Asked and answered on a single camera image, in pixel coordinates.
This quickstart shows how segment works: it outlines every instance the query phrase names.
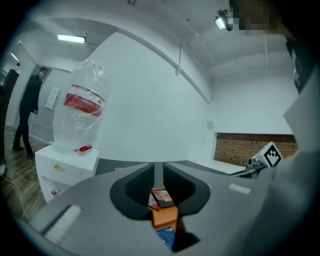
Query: phone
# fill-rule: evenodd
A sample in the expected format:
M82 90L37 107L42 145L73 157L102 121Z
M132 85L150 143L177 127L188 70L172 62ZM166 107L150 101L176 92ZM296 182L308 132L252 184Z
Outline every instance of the phone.
M175 203L165 189L152 191L153 196L162 208L174 206Z

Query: transparent plastic bag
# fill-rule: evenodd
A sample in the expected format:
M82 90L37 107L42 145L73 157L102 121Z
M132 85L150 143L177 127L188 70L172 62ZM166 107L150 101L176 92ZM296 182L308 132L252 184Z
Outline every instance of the transparent plastic bag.
M93 60L80 62L71 74L68 93L54 111L53 144L78 150L95 142L112 82L107 70Z

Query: white cabinet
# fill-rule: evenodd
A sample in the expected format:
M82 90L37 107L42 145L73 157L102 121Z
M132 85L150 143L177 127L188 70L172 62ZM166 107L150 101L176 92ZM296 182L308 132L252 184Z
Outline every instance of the white cabinet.
M57 150L53 145L35 153L35 166L45 201L61 195L80 181L96 173L99 151L94 148L79 155Z

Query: person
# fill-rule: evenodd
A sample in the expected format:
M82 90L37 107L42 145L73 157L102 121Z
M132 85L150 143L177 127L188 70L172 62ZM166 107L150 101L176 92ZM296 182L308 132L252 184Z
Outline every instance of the person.
M263 31L285 37L286 48L295 65L294 85L300 94L317 60L314 53L306 47L310 45L310 35L304 26L299 25L301 19L296 17L297 12L290 10L299 8L299 5L288 4L283 0L229 0L229 6L233 20L239 24L240 30Z
M26 157L29 159L34 158L35 154L32 151L30 142L29 142L29 127L28 119L30 113L38 114L38 99L41 85L43 79L46 77L48 69L45 67L40 68L39 74L32 75L29 79L29 82L25 88L22 100L19 107L20 121L19 126L16 130L12 149L14 151L22 151L23 147L20 146L20 138L22 135L23 143L26 150Z

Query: brick wall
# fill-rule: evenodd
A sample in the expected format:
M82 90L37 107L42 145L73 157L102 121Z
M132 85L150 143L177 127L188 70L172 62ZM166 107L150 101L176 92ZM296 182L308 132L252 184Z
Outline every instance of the brick wall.
M266 144L273 142L284 158L298 149L293 135L218 133L214 160L246 166Z

